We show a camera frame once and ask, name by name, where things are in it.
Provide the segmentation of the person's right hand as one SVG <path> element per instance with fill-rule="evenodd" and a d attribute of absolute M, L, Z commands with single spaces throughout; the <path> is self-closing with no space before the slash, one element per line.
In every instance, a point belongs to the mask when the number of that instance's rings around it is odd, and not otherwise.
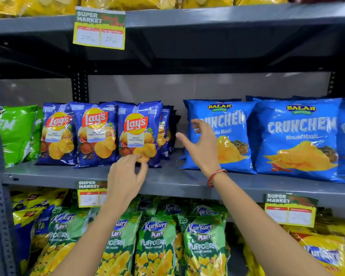
<path fill-rule="evenodd" d="M 209 124 L 200 119 L 191 120 L 193 129 L 200 135 L 197 143 L 197 151 L 189 154 L 193 162 L 202 173 L 212 180 L 218 173 L 223 173 L 218 160 L 217 138 Z"/>

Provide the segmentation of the person's left hand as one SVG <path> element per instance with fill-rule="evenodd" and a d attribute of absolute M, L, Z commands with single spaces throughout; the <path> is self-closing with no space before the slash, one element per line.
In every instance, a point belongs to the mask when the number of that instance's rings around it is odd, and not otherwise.
<path fill-rule="evenodd" d="M 128 155 L 111 165 L 105 205 L 123 213 L 137 196 L 142 185 L 136 185 L 135 164 L 140 158 L 139 154 Z"/>

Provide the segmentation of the dark blue chip packet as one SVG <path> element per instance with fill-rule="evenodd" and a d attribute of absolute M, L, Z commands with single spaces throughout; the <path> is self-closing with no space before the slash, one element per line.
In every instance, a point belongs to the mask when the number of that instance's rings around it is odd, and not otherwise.
<path fill-rule="evenodd" d="M 160 168 L 160 149 L 157 143 L 162 102 L 138 104 L 116 101 L 118 107 L 118 141 L 120 157 L 137 154 L 138 163 L 147 162 Z"/>

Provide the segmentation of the person's right forearm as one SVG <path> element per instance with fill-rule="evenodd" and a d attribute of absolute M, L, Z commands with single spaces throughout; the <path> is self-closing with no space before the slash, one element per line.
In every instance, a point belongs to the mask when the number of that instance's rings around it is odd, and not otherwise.
<path fill-rule="evenodd" d="M 332 276 L 225 172 L 209 182 L 267 276 Z"/>

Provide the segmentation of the green yellow shelf price tag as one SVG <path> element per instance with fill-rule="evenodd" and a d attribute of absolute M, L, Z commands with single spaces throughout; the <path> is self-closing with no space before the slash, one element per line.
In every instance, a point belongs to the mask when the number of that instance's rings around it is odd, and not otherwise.
<path fill-rule="evenodd" d="M 278 224 L 313 228 L 318 199 L 296 194 L 265 194 L 265 212 Z"/>
<path fill-rule="evenodd" d="M 73 44 L 125 49 L 126 12 L 75 7 Z"/>
<path fill-rule="evenodd" d="M 78 207 L 102 206 L 107 197 L 107 185 L 107 181 L 79 180 L 77 182 Z"/>

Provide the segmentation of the row of dark blue packets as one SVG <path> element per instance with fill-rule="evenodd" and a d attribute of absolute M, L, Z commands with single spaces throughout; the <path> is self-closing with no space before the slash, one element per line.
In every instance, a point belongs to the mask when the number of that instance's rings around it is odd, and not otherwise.
<path fill-rule="evenodd" d="M 169 118 L 173 106 L 162 104 L 157 143 L 160 161 L 170 156 Z M 38 165 L 88 168 L 109 166 L 119 155 L 118 107 L 103 103 L 44 103 Z"/>

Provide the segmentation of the row of green corn-puff packets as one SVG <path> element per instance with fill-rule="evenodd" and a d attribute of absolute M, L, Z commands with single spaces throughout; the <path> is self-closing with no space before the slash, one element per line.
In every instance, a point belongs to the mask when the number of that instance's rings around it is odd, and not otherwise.
<path fill-rule="evenodd" d="M 95 276 L 227 276 L 227 209 L 139 195 L 111 232 Z"/>

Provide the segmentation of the bright green snack packet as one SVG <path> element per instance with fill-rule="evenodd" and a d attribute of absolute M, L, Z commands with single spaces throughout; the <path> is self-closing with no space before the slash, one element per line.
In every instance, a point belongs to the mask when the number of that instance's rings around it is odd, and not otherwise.
<path fill-rule="evenodd" d="M 5 168 L 23 162 L 30 152 L 38 106 L 0 106 L 0 136 Z"/>
<path fill-rule="evenodd" d="M 31 136 L 31 141 L 28 148 L 28 155 L 25 158 L 25 162 L 36 160 L 41 155 L 40 147 L 41 147 L 42 122 L 43 122 L 43 110 L 42 108 L 38 108 L 36 111 L 36 117 L 35 117 L 33 128 L 32 128 L 32 136 Z"/>

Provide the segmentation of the pile of yellow-blue snack packets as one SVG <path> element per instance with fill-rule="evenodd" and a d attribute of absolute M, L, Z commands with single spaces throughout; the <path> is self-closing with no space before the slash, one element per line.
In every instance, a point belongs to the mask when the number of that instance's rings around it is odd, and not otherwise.
<path fill-rule="evenodd" d="M 22 275 L 27 273 L 31 254 L 47 244 L 52 211 L 63 204 L 68 192 L 67 188 L 14 190 L 11 200 Z"/>

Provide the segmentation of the grey metal shelving rack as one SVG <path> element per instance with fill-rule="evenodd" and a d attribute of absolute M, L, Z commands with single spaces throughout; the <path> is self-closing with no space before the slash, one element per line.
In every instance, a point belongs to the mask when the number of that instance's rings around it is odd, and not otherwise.
<path fill-rule="evenodd" d="M 345 2 L 250 5 L 126 13 L 126 50 L 73 44 L 75 16 L 0 19 L 0 79 L 71 79 L 88 102 L 93 75 L 330 72 L 330 97 L 345 97 Z M 4 97 L 0 88 L 0 97 Z M 0 276 L 17 276 L 10 185 L 75 189 L 106 180 L 108 166 L 21 163 L 4 168 L 0 138 Z"/>

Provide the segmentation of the row of yellow snack packets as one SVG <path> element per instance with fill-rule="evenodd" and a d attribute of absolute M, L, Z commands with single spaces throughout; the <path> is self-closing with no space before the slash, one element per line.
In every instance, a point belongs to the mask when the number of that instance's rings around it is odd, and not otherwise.
<path fill-rule="evenodd" d="M 0 18 L 73 15 L 75 7 L 116 11 L 285 4 L 289 0 L 0 0 Z"/>

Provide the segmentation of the pile of yellow-orange snack packets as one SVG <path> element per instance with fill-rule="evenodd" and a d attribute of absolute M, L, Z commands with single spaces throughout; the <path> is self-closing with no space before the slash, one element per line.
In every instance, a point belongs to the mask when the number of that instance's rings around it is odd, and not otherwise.
<path fill-rule="evenodd" d="M 345 276 L 345 218 L 330 208 L 318 208 L 314 227 L 281 227 L 333 276 Z"/>

